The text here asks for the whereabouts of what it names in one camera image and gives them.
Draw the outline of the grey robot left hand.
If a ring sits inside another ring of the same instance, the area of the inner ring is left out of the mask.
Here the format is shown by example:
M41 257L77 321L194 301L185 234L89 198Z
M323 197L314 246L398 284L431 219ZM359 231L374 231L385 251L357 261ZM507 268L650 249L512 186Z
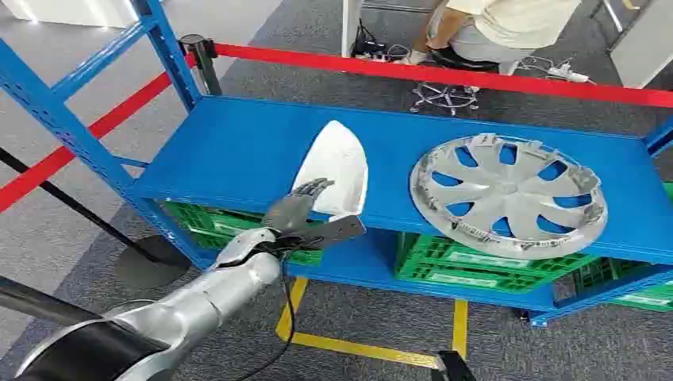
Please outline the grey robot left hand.
M262 226L278 232L293 232L306 225L309 213L320 194L335 182L317 178L303 183L274 202L262 218Z

